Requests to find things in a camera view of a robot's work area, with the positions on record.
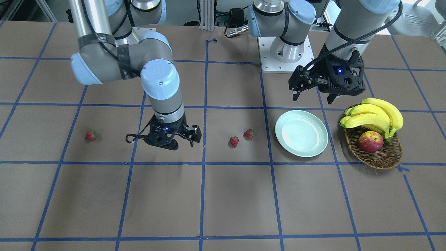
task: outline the apple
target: apple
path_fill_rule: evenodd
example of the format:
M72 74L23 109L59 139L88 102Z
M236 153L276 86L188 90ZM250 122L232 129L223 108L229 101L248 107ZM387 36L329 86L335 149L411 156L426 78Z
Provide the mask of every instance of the apple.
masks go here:
M384 140L379 133L374 131L367 131L363 133L359 138L358 145L361 150L369 153L374 153L383 147Z

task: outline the red strawberry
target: red strawberry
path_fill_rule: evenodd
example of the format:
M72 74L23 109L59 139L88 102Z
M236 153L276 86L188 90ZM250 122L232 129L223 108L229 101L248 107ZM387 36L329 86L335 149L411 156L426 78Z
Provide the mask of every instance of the red strawberry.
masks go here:
M229 142L231 143L231 145L232 145L234 148L236 148L236 147L237 147L237 144L239 143L239 138L237 138L236 136L231 137L231 138L229 139Z
M96 139L96 132L95 131L88 131L85 135L85 139L88 141L93 141Z
M243 133L243 135L245 135L248 138L252 138L252 137L254 137L255 134L254 134L253 130L248 129L246 132Z

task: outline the round plate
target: round plate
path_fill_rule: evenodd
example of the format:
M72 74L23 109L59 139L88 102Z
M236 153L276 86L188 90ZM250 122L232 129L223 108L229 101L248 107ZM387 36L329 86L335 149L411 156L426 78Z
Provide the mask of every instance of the round plate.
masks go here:
M285 112L276 122L276 137L288 152L313 157L327 147L325 125L315 115L301 110Z

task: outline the fruit basket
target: fruit basket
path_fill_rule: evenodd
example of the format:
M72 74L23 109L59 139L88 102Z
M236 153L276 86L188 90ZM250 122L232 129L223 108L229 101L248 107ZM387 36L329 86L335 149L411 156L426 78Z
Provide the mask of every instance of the fruit basket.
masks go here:
M359 104L352 105L347 109L355 107L357 105ZM362 126L351 129L344 129L348 148L353 153L353 155L357 157L361 162L372 168L391 169L396 167L403 158L403 150L401 148L401 142L398 138L397 133L393 135L392 141L389 144L384 145L377 152L367 153L361 150L358 146L358 140L360 136L367 131L370 130Z

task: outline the white mounting plate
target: white mounting plate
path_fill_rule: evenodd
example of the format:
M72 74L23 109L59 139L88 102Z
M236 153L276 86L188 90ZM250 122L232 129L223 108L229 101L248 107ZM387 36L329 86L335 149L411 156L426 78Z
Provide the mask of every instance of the white mounting plate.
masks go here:
M295 63L284 63L273 57L269 48L276 37L261 37L258 38L260 62L262 64L262 72L264 73L293 73L298 65L307 65L314 59L313 51L311 50L310 40L308 36L304 42L304 53L301 59Z
M151 31L156 31L156 28L142 28L142 27L134 27L133 30L136 32L136 34L138 34L138 37L142 37L144 36L144 34L151 32Z

